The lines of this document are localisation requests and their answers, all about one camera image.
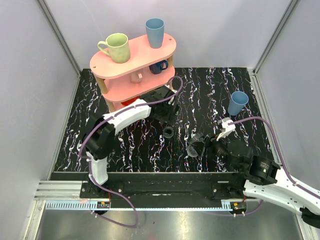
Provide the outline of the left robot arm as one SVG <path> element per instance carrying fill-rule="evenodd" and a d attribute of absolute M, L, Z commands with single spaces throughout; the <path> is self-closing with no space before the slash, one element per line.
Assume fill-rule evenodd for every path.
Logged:
<path fill-rule="evenodd" d="M 182 87 L 177 90 L 164 85 L 143 94 L 133 103 L 112 113 L 105 114 L 90 123 L 78 153 L 89 166 L 89 179 L 93 183 L 90 192 L 97 198 L 108 193 L 107 160 L 114 148 L 115 136 L 129 125 L 147 118 L 169 122 L 179 110 L 176 97 Z"/>

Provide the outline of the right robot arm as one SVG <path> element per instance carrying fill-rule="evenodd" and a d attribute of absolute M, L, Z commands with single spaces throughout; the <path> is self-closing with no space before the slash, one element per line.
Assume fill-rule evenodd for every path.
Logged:
<path fill-rule="evenodd" d="M 320 192 L 300 184 L 273 160 L 254 154 L 240 140 L 225 142 L 214 137 L 205 147 L 225 163 L 234 177 L 222 185 L 230 198 L 257 198 L 297 214 L 315 228 L 320 227 Z"/>

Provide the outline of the orange bowl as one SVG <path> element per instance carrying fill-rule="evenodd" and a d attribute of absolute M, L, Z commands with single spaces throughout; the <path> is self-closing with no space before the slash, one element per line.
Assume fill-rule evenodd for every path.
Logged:
<path fill-rule="evenodd" d="M 135 101 L 136 101 L 136 99 L 135 99 L 135 98 L 132 98 L 132 99 L 129 99 L 129 100 L 126 100 L 126 101 L 121 102 L 121 104 L 122 104 L 123 106 L 129 106 L 129 105 L 131 105 L 132 103 L 134 103 Z"/>

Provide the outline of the dark blue mug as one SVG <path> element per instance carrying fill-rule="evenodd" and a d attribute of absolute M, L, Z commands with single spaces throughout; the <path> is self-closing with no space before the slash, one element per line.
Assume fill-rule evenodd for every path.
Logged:
<path fill-rule="evenodd" d="M 157 75 L 169 67 L 167 60 L 162 60 L 160 62 L 154 63 L 149 66 L 149 70 L 152 74 Z"/>

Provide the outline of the pink three-tier shelf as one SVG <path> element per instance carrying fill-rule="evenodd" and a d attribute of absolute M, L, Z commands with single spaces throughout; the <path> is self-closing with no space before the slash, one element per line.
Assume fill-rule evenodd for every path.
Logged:
<path fill-rule="evenodd" d="M 131 57 L 125 63 L 115 63 L 102 51 L 90 60 L 90 69 L 110 112 L 120 110 L 123 103 L 164 85 L 175 76 L 173 55 L 176 40 L 164 34 L 162 46 L 152 48 L 147 35 L 128 41 Z"/>

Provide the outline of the pink mug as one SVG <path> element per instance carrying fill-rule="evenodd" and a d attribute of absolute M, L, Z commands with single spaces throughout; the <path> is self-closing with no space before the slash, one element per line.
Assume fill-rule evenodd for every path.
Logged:
<path fill-rule="evenodd" d="M 139 71 L 130 73 L 130 82 L 133 84 L 139 84 L 143 79 L 143 74 Z"/>

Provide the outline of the blue tumbler on table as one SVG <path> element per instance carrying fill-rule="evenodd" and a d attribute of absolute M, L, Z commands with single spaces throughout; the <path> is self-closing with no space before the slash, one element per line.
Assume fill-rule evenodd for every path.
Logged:
<path fill-rule="evenodd" d="M 243 91 L 235 91 L 231 94 L 227 112 L 231 116 L 236 116 L 248 103 L 249 97 Z"/>

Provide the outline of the green mug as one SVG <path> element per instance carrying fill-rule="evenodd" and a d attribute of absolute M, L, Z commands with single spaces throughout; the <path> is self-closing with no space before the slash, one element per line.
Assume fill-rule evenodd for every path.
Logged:
<path fill-rule="evenodd" d="M 129 39 L 124 33 L 109 35 L 105 41 L 99 41 L 97 47 L 117 64 L 126 63 L 131 58 Z"/>

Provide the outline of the blue tumbler on shelf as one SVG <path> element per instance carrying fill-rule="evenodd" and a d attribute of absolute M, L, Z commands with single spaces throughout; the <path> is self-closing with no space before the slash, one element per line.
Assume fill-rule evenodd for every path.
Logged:
<path fill-rule="evenodd" d="M 158 49 L 163 44 L 165 23 L 160 18 L 150 18 L 145 22 L 147 39 L 151 48 Z"/>

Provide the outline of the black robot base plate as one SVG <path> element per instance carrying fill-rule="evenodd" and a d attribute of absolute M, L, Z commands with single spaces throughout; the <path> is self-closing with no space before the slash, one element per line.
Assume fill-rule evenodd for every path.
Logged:
<path fill-rule="evenodd" d="M 102 187 L 134 197 L 196 201 L 242 199 L 246 180 L 235 172 L 110 172 Z"/>

